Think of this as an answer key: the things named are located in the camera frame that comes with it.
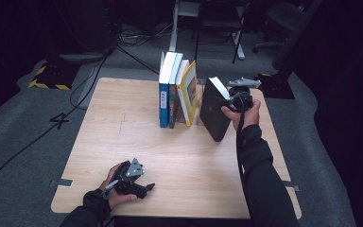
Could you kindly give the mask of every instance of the chair leg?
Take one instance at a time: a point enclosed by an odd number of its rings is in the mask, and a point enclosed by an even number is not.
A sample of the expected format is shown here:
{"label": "chair leg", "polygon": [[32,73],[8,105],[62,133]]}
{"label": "chair leg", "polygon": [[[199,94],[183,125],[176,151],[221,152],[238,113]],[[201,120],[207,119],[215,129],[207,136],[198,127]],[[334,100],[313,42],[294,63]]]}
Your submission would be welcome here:
{"label": "chair leg", "polygon": [[241,40],[242,36],[243,36],[243,32],[239,32],[237,44],[235,45],[235,48],[234,48],[234,56],[233,56],[232,63],[235,63],[235,58],[237,57],[237,52],[238,52],[238,46],[240,46],[240,40]]}

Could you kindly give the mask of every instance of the black book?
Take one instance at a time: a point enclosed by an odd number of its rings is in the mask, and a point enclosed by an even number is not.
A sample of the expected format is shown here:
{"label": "black book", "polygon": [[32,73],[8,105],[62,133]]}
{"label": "black book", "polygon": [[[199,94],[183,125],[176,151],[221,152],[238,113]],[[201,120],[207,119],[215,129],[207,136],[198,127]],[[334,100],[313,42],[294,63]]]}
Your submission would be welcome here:
{"label": "black book", "polygon": [[217,142],[223,139],[231,123],[231,120],[220,110],[221,101],[225,99],[229,99],[226,86],[217,77],[207,78],[199,118]]}

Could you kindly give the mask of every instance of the yellow book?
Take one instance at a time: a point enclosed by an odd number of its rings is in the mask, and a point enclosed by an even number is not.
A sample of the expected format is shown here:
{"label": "yellow book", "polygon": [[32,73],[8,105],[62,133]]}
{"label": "yellow book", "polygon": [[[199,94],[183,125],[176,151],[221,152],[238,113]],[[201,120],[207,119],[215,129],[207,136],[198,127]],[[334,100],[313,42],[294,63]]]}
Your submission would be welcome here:
{"label": "yellow book", "polygon": [[197,97],[197,75],[196,75],[196,62],[193,61],[190,65],[181,67],[183,73],[180,74],[176,80],[179,97],[181,100],[181,107],[185,118],[185,124],[191,126],[199,99]]}

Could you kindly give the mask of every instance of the book spine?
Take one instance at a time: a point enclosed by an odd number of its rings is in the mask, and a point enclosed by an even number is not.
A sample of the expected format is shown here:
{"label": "book spine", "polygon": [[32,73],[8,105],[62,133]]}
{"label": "book spine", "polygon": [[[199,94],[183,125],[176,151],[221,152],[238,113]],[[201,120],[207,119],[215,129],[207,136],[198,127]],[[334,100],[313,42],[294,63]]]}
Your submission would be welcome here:
{"label": "book spine", "polygon": [[178,85],[178,92],[179,92],[179,98],[180,98],[180,101],[181,101],[182,113],[184,114],[184,118],[185,118],[185,124],[187,126],[191,126],[190,119],[188,117],[188,112],[187,112],[187,103],[184,100],[184,95],[183,95],[182,87],[179,86],[179,85]]}
{"label": "book spine", "polygon": [[169,121],[169,84],[160,83],[159,84],[159,122],[161,128],[167,128]]}
{"label": "book spine", "polygon": [[176,120],[176,96],[177,96],[176,84],[169,84],[169,128],[175,128]]}

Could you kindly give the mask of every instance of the blue book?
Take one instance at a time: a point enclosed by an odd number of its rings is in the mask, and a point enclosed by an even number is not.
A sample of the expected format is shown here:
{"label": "blue book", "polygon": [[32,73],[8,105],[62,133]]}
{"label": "blue book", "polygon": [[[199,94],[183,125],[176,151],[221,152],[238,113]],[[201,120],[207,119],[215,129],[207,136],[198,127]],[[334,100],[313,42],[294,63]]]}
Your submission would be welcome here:
{"label": "blue book", "polygon": [[159,122],[161,128],[169,123],[169,79],[177,53],[167,52],[159,73]]}

